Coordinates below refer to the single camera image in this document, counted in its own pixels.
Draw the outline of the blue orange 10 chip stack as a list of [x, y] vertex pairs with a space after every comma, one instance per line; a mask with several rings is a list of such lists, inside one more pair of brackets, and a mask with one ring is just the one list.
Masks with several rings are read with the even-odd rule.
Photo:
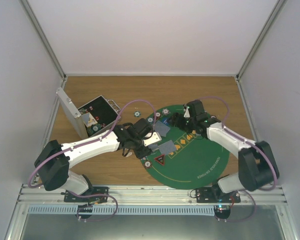
[[161, 112], [163, 116], [167, 116], [170, 114], [170, 110], [168, 108], [163, 108]]

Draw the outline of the black red triangular all-in button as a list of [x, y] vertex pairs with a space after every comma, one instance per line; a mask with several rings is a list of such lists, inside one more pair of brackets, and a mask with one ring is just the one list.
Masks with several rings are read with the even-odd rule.
[[160, 164], [161, 166], [164, 166], [165, 165], [165, 159], [166, 159], [166, 155], [165, 154], [162, 154], [160, 156], [157, 156], [154, 158], [154, 160]]

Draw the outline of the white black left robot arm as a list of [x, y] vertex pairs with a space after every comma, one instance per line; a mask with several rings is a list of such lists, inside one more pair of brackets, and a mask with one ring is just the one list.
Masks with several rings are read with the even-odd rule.
[[133, 151], [138, 159], [151, 154], [150, 145], [161, 137], [144, 118], [136, 123], [114, 125], [102, 134], [81, 141], [60, 144], [47, 143], [34, 163], [35, 174], [46, 191], [64, 189], [82, 201], [93, 197], [93, 186], [85, 175], [71, 171], [75, 165], [95, 156], [122, 150], [125, 157]]

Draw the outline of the blue playing card deck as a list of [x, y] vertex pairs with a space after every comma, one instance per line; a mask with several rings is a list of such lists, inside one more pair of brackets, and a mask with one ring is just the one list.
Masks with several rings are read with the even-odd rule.
[[152, 152], [155, 152], [159, 149], [159, 146], [157, 144], [150, 144], [148, 148], [151, 149]]

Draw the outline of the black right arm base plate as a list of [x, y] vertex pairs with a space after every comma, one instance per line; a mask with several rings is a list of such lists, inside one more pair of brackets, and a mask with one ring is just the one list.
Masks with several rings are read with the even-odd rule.
[[231, 204], [240, 203], [241, 197], [238, 191], [223, 193], [213, 187], [200, 187], [195, 189], [195, 198], [198, 203]]

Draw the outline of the blue green 50 chip stack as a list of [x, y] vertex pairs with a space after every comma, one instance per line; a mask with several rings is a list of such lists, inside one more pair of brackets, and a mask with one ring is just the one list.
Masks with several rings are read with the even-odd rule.
[[141, 113], [140, 113], [139, 111], [135, 111], [135, 112], [134, 112], [134, 116], [135, 116], [135, 117], [138, 118], [138, 117], [140, 117], [140, 115], [141, 115]]

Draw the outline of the blue small blind button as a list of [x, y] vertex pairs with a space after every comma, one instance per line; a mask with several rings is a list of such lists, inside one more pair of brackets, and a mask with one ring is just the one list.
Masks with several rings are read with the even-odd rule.
[[164, 118], [164, 119], [163, 119], [163, 123], [164, 123], [165, 125], [170, 125], [169, 118], [168, 118], [168, 117], [167, 117], [167, 118]]

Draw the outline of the blue 50 chips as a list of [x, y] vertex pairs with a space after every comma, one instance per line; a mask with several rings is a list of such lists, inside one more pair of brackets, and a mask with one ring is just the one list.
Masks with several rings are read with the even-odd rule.
[[151, 123], [153, 123], [154, 119], [152, 117], [148, 117], [147, 121], [151, 124]]

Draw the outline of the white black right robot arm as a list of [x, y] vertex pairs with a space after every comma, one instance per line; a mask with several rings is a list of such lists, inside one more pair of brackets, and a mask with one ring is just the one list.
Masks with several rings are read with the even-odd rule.
[[220, 178], [217, 187], [211, 190], [216, 202], [224, 202], [234, 191], [272, 191], [276, 188], [280, 173], [270, 144], [247, 139], [229, 129], [223, 121], [206, 112], [201, 100], [184, 104], [183, 113], [173, 113], [168, 122], [187, 134], [195, 131], [237, 158], [238, 172]]

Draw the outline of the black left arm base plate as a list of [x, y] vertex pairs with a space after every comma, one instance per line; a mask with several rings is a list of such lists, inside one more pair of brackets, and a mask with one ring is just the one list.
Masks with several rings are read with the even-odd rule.
[[106, 203], [108, 197], [105, 196], [109, 193], [107, 186], [93, 186], [80, 196], [73, 195], [69, 191], [62, 192], [64, 202], [66, 203], [87, 203], [87, 204], [101, 204]]

